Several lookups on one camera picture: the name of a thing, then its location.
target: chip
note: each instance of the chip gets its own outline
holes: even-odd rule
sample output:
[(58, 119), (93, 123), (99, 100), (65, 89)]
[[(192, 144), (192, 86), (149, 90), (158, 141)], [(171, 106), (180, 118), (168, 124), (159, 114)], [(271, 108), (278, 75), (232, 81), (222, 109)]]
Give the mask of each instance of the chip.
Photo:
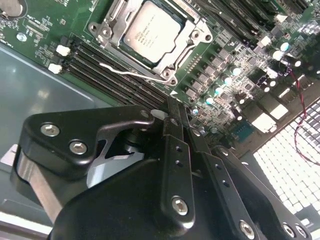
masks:
[(208, 81), (208, 77), (206, 75), (204, 75), (203, 73), (201, 73), (198, 77), (199, 82), (205, 84)]
[(222, 112), (218, 115), (218, 119), (225, 119), (228, 115), (225, 112)]
[(157, 63), (165, 53), (175, 48), (180, 30), (179, 23), (168, 13), (153, 2), (146, 1), (123, 41), (141, 56)]
[(248, 63), (249, 63), (251, 66), (253, 66), (253, 65), (255, 65), (255, 64), (257, 63), (257, 60), (256, 60), (256, 58), (251, 57), (251, 58), (249, 59)]
[(222, 93), (220, 95), (220, 98), (223, 99), (223, 100), (228, 100), (229, 99), (229, 96), (226, 94), (226, 93)]
[(228, 61), (232, 59), (232, 56), (224, 48), (219, 52), (219, 56)]
[(185, 94), (187, 94), (190, 98), (193, 98), (196, 95), (195, 91), (191, 90), (190, 88), (185, 91)]
[(213, 65), (215, 65), (217, 68), (219, 68), (220, 65), (222, 64), (222, 61), (221, 61), (219, 58), (215, 57), (215, 58), (211, 61), (211, 63), (212, 63)]
[(195, 90), (199, 91), (202, 89), (202, 85), (200, 83), (198, 83), (197, 81), (194, 81), (191, 85), (191, 87), (193, 87)]
[(250, 90), (252, 88), (252, 86), (251, 86), (251, 84), (248, 83), (247, 85), (245, 85), (244, 88), (247, 89), (247, 90)]
[(204, 72), (206, 74), (208, 74), (209, 76), (211, 76), (216, 70), (212, 67), (212, 66), (207, 66), (205, 69), (204, 69)]

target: green circuit board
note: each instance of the green circuit board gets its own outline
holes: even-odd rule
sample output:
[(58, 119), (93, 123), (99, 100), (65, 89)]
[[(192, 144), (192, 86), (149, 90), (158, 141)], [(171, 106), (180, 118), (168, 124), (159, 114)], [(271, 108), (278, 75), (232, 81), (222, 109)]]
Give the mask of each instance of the green circuit board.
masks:
[[(103, 21), (112, 2), (112, 0), (27, 1), (28, 12), (23, 18), (0, 19), (0, 41), (47, 68), (52, 62), (61, 37), (78, 37), (105, 56), (114, 58), (126, 69), (131, 70), (126, 62), (101, 49), (95, 37), (88, 30), (89, 23), (101, 23)], [(306, 58), (306, 53), (312, 51), (312, 47), (318, 43), (316, 36), (320, 32), (320, 25), (318, 25), (320, 5), (317, 0), (306, 1), (308, 7), (301, 14), (292, 12), (287, 7), (286, 1), (271, 1), (271, 3), (278, 8), (278, 14), (287, 16), (287, 19), (282, 22), (278, 22), (275, 16), (269, 16), (270, 21), (277, 26), (278, 32), (283, 34), (275, 35), (271, 34), (270, 31), (260, 29), (259, 36), (268, 37), (270, 43), (261, 51), (254, 51), (241, 43), (232, 32), (217, 21), (212, 12), (203, 8), (198, 2), (188, 1), (192, 8), (206, 18), (213, 41), (211, 43), (200, 43), (179, 67), (176, 73), (178, 80), (176, 86), (152, 81), (148, 84), (154, 86), (166, 96), (172, 95), (185, 103), (186, 106), (197, 106), (200, 109), (200, 114), (193, 116), (191, 123), (194, 126), (204, 126), (206, 130), (217, 128), (220, 132), (228, 130), (235, 119), (230, 111), (230, 102), (234, 100), (235, 94), (245, 93), (251, 100), (259, 99), (264, 95), (264, 91), (252, 82), (249, 76), (257, 68), (267, 69), (270, 64), (273, 64), (274, 60), (269, 54), (272, 48), (277, 48), (278, 43), (288, 42), (290, 53), (303, 60)], [(25, 35), (26, 40), (19, 40), (18, 34)], [(206, 83), (202, 84), (202, 88), (193, 89), (192, 83), (199, 78), (203, 68), (213, 58), (221, 59), (219, 55), (221, 50), (224, 50), (227, 56), (224, 55), (225, 59), (222, 59), (222, 63), (215, 68), (215, 73), (209, 77)], [(231, 76), (230, 66), (241, 68), (242, 73), (239, 76), (233, 76), (232, 84), (227, 86), (221, 82), (220, 76), (222, 74)], [(62, 76), (113, 106), (121, 105), (105, 92), (92, 87), (74, 75), (64, 73)], [(223, 88), (224, 98), (217, 95), (213, 90), (212, 87), (216, 84)], [(186, 94), (187, 89), (193, 89), (196, 92), (195, 96), (190, 97)], [(205, 103), (204, 96), (206, 95), (213, 96), (213, 104)]]

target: mounting hole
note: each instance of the mounting hole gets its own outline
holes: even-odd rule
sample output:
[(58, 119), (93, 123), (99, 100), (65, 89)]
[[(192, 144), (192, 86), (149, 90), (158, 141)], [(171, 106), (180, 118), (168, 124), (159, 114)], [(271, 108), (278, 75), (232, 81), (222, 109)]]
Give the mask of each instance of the mounting hole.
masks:
[(218, 169), (218, 170), (222, 170), (222, 167), (220, 165), (218, 165), (218, 164), (215, 165), (215, 168)]
[(223, 185), (225, 185), (227, 188), (230, 188), (230, 184), (229, 184), (227, 181), (223, 180), (222, 183), (223, 183)]
[(97, 31), (97, 27), (96, 27), (96, 25), (90, 25), (90, 30), (92, 31), (92, 32), (95, 32), (95, 31)]
[(179, 160), (175, 161), (175, 164), (180, 168), (184, 166)]
[(179, 152), (179, 153), (182, 153), (182, 149), (179, 146), (176, 146), (175, 150), (177, 150), (177, 152)]
[(145, 110), (142, 110), (140, 114), (147, 119), (149, 118), (149, 114)]

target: black plastic bracket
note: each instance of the black plastic bracket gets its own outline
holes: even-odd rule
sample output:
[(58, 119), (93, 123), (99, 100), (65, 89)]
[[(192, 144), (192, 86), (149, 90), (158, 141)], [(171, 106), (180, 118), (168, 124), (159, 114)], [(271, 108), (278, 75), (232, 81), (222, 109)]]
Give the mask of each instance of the black plastic bracket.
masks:
[(311, 239), (300, 220), (231, 151), (216, 146), (213, 152), (222, 159), (246, 209), (268, 239)]

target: cable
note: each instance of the cable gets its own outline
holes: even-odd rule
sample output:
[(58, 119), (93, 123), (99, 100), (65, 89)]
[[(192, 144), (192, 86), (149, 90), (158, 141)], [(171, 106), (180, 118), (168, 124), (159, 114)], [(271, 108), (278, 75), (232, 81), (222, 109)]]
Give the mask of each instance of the cable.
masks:
[(148, 80), (157, 81), (157, 82), (164, 82), (164, 81), (161, 80), (161, 79), (157, 79), (157, 78), (153, 78), (153, 77), (141, 75), (141, 74), (134, 73), (134, 72), (130, 72), (130, 71), (119, 71), (119, 70), (114, 69), (112, 66), (110, 66), (110, 65), (108, 65), (108, 64), (105, 64), (105, 63), (102, 63), (102, 62), (100, 62), (99, 65), (100, 65), (101, 67), (104, 67), (104, 68), (106, 68), (106, 69), (109, 69), (111, 72), (113, 72), (113, 73), (115, 73), (115, 74), (131, 75), (131, 76), (139, 77), (139, 78), (142, 78), (142, 79), (148, 79)]
[(298, 130), (302, 127), (302, 124), (304, 123), (304, 121), (306, 120), (307, 118), (307, 110), (306, 110), (306, 106), (305, 106), (305, 101), (304, 101), (304, 95), (302, 94), (302, 90), (301, 90), (301, 86), (300, 86), (300, 82), (299, 80), (297, 79), (296, 75), (294, 74), (294, 72), (292, 71), (292, 69), (289, 70), (289, 74), (290, 76), (294, 79), (295, 81), (295, 84), (296, 84), (296, 88), (298, 90), (298, 93), (299, 93), (299, 98), (300, 98), (300, 102), (301, 102), (301, 105), (302, 105), (302, 112), (303, 112), (303, 116), (302, 116), (302, 119), (301, 121), (298, 123), (298, 125), (296, 126), (295, 130), (294, 130), (294, 147), (295, 147), (295, 150), (296, 152), (299, 154), (299, 156), (307, 161), (307, 162), (310, 162), (310, 163), (313, 163), (317, 166), (320, 166), (320, 163), (319, 162), (316, 162), (316, 161), (312, 161), (310, 158), (308, 158), (307, 156), (305, 156), (301, 151), (300, 149), (298, 148), (298, 142), (297, 142), (297, 135), (298, 135)]

